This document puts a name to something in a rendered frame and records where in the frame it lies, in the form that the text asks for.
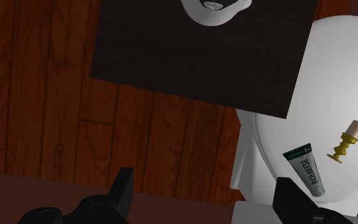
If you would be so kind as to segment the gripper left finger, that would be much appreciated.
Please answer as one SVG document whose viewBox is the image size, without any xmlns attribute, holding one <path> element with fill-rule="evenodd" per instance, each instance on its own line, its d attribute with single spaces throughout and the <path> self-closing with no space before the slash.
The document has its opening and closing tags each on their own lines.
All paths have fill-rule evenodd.
<svg viewBox="0 0 358 224">
<path fill-rule="evenodd" d="M 133 189 L 134 170 L 122 167 L 107 194 L 85 197 L 67 215 L 56 207 L 32 209 L 17 224 L 129 224 Z"/>
</svg>

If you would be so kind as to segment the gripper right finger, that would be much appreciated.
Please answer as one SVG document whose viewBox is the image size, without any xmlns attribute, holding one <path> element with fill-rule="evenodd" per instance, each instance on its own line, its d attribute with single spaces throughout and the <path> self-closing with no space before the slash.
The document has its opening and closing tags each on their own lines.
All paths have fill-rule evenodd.
<svg viewBox="0 0 358 224">
<path fill-rule="evenodd" d="M 339 212 L 317 206 L 287 177 L 277 178 L 272 206 L 282 224 L 354 224 Z"/>
</svg>

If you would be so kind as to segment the white and green tube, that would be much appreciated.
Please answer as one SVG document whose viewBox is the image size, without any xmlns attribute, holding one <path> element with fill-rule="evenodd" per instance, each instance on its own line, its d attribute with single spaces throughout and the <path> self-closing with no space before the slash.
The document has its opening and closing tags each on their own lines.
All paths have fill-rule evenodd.
<svg viewBox="0 0 358 224">
<path fill-rule="evenodd" d="M 293 167 L 312 196 L 321 197 L 325 194 L 326 191 L 310 143 L 287 151 L 283 153 L 283 156 Z"/>
</svg>

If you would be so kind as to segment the yellow candle holder with candle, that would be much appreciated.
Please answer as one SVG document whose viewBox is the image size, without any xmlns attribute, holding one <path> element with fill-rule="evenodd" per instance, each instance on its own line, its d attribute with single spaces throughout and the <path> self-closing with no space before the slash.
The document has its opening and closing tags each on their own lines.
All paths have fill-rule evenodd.
<svg viewBox="0 0 358 224">
<path fill-rule="evenodd" d="M 345 156 L 347 148 L 356 142 L 358 142 L 358 121 L 353 120 L 346 131 L 341 134 L 341 142 L 338 146 L 334 147 L 334 153 L 332 155 L 327 154 L 327 156 L 342 164 L 343 162 L 340 160 L 340 157 Z"/>
</svg>

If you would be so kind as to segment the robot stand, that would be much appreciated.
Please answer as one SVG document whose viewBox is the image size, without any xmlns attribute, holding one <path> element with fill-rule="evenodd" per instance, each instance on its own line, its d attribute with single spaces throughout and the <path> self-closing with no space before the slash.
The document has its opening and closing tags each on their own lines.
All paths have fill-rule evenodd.
<svg viewBox="0 0 358 224">
<path fill-rule="evenodd" d="M 252 0 L 222 25 L 180 0 L 102 0 L 91 75 L 285 118 L 318 0 Z"/>
</svg>

